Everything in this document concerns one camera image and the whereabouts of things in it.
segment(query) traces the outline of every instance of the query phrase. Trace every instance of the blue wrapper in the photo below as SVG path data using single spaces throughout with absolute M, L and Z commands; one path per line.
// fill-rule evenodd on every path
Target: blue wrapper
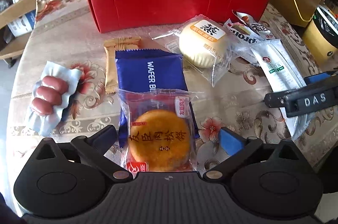
M 181 89 L 187 91 L 182 55 L 160 49 L 124 50 L 115 52 L 119 88 L 132 92 L 147 92 L 152 89 Z M 195 135 L 198 127 L 192 113 Z M 121 110 L 119 143 L 123 147 L 128 139 L 128 121 Z

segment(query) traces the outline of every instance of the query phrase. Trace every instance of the cake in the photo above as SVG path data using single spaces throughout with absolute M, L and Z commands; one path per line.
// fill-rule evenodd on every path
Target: cake
M 151 110 L 130 123 L 129 151 L 150 172 L 172 172 L 190 155 L 190 129 L 184 118 L 168 110 Z

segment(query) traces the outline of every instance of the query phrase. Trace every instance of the round pastry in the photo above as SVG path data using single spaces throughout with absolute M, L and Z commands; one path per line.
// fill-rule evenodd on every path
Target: round pastry
M 128 145 L 150 172 L 171 172 L 187 162 L 190 130 L 185 119 L 167 110 L 151 110 L 131 123 Z
M 228 47 L 226 38 L 219 24 L 201 20 L 184 27 L 179 47 L 183 56 L 196 67 L 212 67 L 223 60 Z

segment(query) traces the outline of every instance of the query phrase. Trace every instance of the table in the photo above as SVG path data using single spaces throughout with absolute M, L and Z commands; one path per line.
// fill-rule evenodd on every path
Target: table
M 321 72 L 302 39 L 272 5 L 268 5 L 260 22 L 281 38 L 302 76 Z M 100 34 L 87 0 L 37 0 L 35 29 L 18 67 L 8 115 L 6 145 L 11 188 L 42 139 L 36 132 L 25 128 L 24 117 L 33 85 L 39 80 L 46 61 L 82 70 L 70 114 L 54 129 L 52 137 L 56 142 L 69 142 L 78 135 L 89 137 L 107 124 L 118 127 L 119 121 L 119 101 L 116 95 L 107 95 L 104 90 L 106 54 L 103 41 L 113 37 L 141 36 L 143 46 L 159 48 L 148 37 L 148 32 L 170 27 L 173 26 L 140 27 Z M 257 136 L 267 143 L 278 143 L 290 137 L 280 110 L 269 109 L 262 102 L 271 88 L 261 68 L 241 58 L 233 59 L 229 72 L 215 88 L 187 62 L 184 62 L 184 75 L 190 91 L 204 92 L 204 99 L 193 103 L 200 135 L 196 139 L 197 169 L 201 173 L 228 157 L 219 147 L 218 131 L 222 126 L 243 137 Z M 337 142 L 337 124 L 337 106 L 322 110 L 296 141 L 312 165 Z M 117 142 L 106 156 L 119 161 L 121 150 Z

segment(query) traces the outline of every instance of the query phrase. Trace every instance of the gold wrapper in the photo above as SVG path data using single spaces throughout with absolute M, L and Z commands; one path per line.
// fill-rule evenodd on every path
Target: gold wrapper
M 104 50 L 107 54 L 106 62 L 106 93 L 114 93 L 118 87 L 117 70 L 115 63 L 115 51 L 127 49 L 139 49 L 141 37 L 116 38 L 104 42 Z

